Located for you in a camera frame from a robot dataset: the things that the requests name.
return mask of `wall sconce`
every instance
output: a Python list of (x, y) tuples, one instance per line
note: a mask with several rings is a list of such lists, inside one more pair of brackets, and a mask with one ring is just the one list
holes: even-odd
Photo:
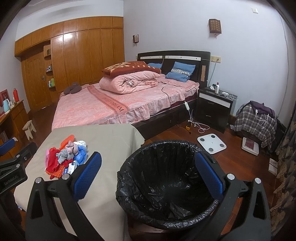
[(221, 22), (218, 19), (214, 19), (214, 18), (209, 19), (209, 27), (210, 27), (210, 33), (215, 34), (215, 36), (217, 36), (217, 34), (222, 33)]
[(133, 36), (133, 43), (134, 43), (134, 44), (139, 43), (139, 35), (134, 35), (134, 36)]

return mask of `lotion bottle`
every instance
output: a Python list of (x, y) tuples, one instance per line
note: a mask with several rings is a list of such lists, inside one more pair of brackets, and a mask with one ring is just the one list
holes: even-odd
[(215, 87), (215, 93), (219, 94), (219, 82), (217, 82), (217, 85)]

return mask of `metal screw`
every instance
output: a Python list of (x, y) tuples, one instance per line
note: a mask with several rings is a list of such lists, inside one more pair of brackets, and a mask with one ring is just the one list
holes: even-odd
[(260, 184), (261, 183), (261, 179), (260, 178), (255, 178), (255, 182), (257, 183), (257, 184)]
[(38, 177), (35, 179), (35, 183), (40, 183), (42, 181), (42, 178), (41, 177)]
[(235, 175), (229, 173), (229, 174), (227, 174), (227, 178), (228, 178), (229, 180), (234, 180), (234, 179), (235, 179)]
[(70, 175), (68, 173), (62, 175), (63, 180), (68, 180), (70, 178)]

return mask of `brown slippers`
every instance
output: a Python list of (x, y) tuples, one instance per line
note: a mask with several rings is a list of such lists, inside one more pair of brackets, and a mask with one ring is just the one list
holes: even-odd
[(64, 95), (68, 95), (68, 94), (75, 94), (77, 92), (81, 91), (81, 86), (79, 85), (78, 82), (74, 82), (72, 83), (71, 86), (65, 88), (64, 90)]

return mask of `black garbage bag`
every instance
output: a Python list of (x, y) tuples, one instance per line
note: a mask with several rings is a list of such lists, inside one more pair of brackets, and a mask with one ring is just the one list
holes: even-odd
[(196, 144), (166, 140), (134, 152), (117, 173), (116, 199), (134, 219), (159, 229), (192, 227), (218, 205), (194, 163)]

